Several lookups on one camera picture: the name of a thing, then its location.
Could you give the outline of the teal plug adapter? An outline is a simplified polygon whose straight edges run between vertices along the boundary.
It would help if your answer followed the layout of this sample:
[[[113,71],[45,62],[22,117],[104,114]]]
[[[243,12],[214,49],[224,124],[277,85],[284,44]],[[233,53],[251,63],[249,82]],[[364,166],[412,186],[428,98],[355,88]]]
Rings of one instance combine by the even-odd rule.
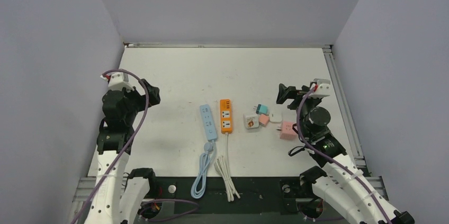
[[[268,107],[264,104],[255,105],[254,111],[256,114],[263,114],[263,115],[269,115],[269,113],[270,113]]]

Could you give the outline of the small pink plug adapter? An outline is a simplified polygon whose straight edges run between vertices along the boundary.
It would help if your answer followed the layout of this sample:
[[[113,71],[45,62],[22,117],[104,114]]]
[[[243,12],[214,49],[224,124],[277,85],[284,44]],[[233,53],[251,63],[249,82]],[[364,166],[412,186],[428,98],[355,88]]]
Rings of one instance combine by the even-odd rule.
[[[270,117],[266,114],[260,114],[258,118],[258,122],[261,126],[266,127],[270,122]]]

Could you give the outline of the pink cube socket adapter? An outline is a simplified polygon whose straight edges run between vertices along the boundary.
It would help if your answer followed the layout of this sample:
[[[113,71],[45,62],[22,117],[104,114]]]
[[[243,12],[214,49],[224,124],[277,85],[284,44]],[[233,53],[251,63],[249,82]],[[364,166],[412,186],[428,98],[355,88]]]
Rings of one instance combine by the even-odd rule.
[[[283,121],[277,127],[279,131],[279,138],[283,140],[294,140],[298,137],[298,134],[293,130],[293,122]]]

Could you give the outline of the white cube adapter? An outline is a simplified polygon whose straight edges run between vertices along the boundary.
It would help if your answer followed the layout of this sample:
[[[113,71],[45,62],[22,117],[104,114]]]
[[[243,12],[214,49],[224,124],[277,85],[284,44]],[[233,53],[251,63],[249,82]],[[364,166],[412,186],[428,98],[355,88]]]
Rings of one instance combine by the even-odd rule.
[[[259,115],[256,113],[244,113],[243,123],[247,130],[257,129],[259,127]]]

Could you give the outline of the orange power strip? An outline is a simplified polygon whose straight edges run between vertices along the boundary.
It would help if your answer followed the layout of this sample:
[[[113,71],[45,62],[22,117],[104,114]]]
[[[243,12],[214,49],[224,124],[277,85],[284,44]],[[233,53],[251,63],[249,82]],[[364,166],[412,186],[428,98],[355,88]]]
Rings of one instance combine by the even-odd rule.
[[[221,99],[220,100],[220,123],[221,123],[221,133],[232,133],[232,106],[231,100]]]

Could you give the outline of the pink blue power strip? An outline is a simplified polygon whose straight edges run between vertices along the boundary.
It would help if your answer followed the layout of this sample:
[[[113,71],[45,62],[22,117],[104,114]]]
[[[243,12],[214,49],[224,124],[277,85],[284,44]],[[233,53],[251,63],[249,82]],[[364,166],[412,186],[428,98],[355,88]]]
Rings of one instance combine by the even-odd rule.
[[[208,104],[200,105],[199,109],[207,141],[216,141],[218,135],[210,106]]]

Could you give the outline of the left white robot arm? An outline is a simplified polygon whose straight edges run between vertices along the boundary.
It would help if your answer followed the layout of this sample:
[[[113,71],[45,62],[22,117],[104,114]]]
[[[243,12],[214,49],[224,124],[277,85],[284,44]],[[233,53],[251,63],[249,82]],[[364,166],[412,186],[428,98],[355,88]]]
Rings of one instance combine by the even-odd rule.
[[[150,198],[158,190],[152,168],[133,169],[127,177],[124,170],[141,127],[133,127],[136,116],[160,103],[159,89],[140,79],[145,91],[141,95],[124,73],[107,75],[106,79],[109,84],[102,98],[104,118],[97,136],[95,186],[72,223],[79,223],[83,213],[87,215],[85,223],[133,223],[144,197]]]

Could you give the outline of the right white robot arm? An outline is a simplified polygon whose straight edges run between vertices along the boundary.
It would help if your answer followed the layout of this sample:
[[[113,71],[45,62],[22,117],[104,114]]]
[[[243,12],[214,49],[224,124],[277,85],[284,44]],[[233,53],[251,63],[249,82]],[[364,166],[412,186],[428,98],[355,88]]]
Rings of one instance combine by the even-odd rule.
[[[292,129],[317,163],[300,174],[300,192],[323,199],[349,223],[415,223],[409,212],[399,211],[371,185],[334,137],[328,127],[331,115],[320,106],[329,95],[327,79],[314,79],[300,89],[279,84],[276,103],[292,101],[288,109],[297,114]]]

